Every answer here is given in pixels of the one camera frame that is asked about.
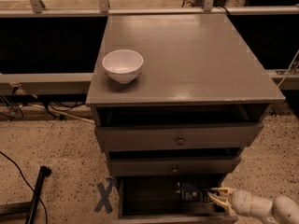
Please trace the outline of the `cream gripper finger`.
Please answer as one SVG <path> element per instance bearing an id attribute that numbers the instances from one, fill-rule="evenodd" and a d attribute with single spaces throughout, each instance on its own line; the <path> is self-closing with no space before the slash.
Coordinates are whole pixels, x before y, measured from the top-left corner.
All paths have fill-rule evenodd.
<path id="1" fill-rule="evenodd" d="M 221 195 L 231 195 L 235 191 L 235 189 L 227 188 L 227 187 L 224 187 L 224 188 L 211 188 L 211 190 L 215 191 L 215 192 L 218 192 Z"/>
<path id="2" fill-rule="evenodd" d="M 224 208 L 227 211 L 232 210 L 232 206 L 228 196 L 219 196 L 211 192 L 209 192 L 207 195 L 216 205 Z"/>

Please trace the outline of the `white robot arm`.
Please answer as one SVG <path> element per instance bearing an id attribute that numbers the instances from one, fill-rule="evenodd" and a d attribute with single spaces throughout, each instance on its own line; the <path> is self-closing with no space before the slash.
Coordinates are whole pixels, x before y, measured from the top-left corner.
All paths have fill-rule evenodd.
<path id="1" fill-rule="evenodd" d="M 287 196 L 278 196 L 272 201 L 231 188 L 212 188 L 207 195 L 222 208 L 238 216 L 254 217 L 263 224 L 299 224 L 299 205 Z"/>

